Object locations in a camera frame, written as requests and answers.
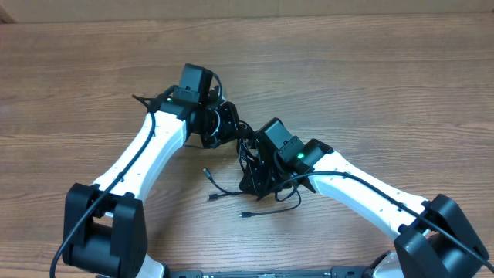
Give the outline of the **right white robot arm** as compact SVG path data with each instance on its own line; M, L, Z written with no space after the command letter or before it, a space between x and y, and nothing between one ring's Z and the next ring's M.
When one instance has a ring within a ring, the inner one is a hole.
M493 268L489 254L459 205L447 195L432 200L394 188L353 166L322 141L303 143L274 118L254 131L241 124L242 151L257 150L255 179L243 191L260 198L303 185L343 203L378 227L394 244L365 277L473 277Z

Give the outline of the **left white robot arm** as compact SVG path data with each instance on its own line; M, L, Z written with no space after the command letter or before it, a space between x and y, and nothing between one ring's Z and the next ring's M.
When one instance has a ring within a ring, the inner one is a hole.
M91 185L76 183L65 200L58 262L104 277L168 277L148 254L144 203L158 176L191 134L204 149L236 137L238 117L218 75L187 63L179 84L154 98L138 97L147 110L142 128L118 160Z

